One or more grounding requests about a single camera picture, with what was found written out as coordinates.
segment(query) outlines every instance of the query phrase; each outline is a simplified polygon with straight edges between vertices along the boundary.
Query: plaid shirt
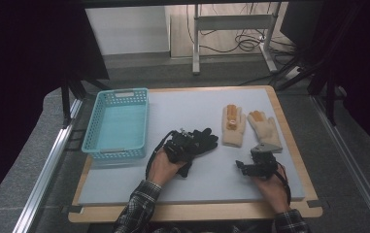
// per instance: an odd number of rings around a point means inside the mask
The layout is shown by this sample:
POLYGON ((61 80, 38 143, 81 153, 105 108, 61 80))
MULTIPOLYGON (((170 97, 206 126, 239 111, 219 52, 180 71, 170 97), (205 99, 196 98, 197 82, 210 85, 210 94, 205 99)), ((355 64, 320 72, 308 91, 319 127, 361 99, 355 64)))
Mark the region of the plaid shirt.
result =
MULTIPOLYGON (((154 213, 155 202, 160 194, 161 187, 155 183, 142 181, 130 195, 130 201, 115 222, 115 233, 145 233, 148 231, 148 222, 154 213)), ((278 233, 306 233, 311 232, 297 210, 275 216, 275 226, 278 233)), ((232 233, 241 231, 233 227, 232 233)), ((158 229, 153 233, 188 233, 177 227, 158 229)))

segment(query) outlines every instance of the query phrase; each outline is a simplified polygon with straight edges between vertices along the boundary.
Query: metal stand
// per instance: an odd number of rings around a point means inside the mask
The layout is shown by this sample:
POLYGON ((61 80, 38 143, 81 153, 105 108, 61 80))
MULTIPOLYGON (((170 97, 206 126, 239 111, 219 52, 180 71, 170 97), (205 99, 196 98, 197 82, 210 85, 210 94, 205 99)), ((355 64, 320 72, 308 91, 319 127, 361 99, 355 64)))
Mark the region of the metal stand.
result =
POLYGON ((199 31, 202 30, 242 30, 268 29, 264 41, 259 47, 271 73, 277 72, 276 65, 269 52, 269 44, 278 19, 281 2, 277 3, 272 15, 254 16, 199 16, 199 5, 194 5, 194 44, 193 44, 193 75, 200 74, 199 31))
MULTIPOLYGON (((86 80, 86 82, 91 83, 100 89, 109 90, 110 87, 100 83, 97 80, 86 80)), ((63 125, 62 129, 67 128, 69 126, 70 121, 72 120, 70 115, 70 97, 69 97, 69 89, 72 91, 73 95, 76 99, 82 100, 86 96, 86 91, 84 86, 80 80, 69 80, 63 79, 61 84, 61 101, 63 104, 63 125)))

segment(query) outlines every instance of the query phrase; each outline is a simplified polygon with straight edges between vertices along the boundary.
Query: blue plastic basket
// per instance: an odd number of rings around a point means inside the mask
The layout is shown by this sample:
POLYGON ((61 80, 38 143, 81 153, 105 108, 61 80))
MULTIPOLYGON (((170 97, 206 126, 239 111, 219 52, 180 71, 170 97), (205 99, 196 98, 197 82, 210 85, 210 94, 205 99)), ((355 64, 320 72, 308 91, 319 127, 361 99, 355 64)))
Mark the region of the blue plastic basket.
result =
POLYGON ((145 157, 148 93, 146 88, 100 91, 82 151, 98 161, 145 157))

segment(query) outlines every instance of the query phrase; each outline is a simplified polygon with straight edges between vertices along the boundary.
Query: shirt sleeve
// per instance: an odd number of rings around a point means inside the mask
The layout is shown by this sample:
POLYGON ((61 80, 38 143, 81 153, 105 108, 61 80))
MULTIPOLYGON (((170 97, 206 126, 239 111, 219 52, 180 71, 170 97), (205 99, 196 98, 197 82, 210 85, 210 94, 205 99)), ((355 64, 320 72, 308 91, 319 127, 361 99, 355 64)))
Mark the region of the shirt sleeve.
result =
POLYGON ((161 187, 156 183, 141 181, 116 220, 114 232, 145 232, 145 227, 154 213, 155 202, 160 191, 161 187))
POLYGON ((275 216, 275 227, 278 233, 310 233, 311 229, 303 220, 298 210, 291 210, 275 216))

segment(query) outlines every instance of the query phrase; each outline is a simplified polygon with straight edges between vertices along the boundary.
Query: hand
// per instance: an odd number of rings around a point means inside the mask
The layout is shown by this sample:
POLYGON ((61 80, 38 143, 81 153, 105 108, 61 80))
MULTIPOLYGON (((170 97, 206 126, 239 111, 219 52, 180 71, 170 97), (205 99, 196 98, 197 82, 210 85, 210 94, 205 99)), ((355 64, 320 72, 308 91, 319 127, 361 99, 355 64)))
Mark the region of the hand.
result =
POLYGON ((182 161, 171 163, 164 149, 160 149, 151 163, 148 181, 164 186, 167 182, 172 180, 175 174, 184 165, 185 162, 182 161))
MULTIPOLYGON (((287 180, 285 167, 283 165, 278 166, 278 172, 287 180)), ((282 181, 276 175, 273 175, 267 180, 259 177, 251 177, 251 179, 276 214, 290 211, 290 206, 287 203, 286 190, 282 181)))

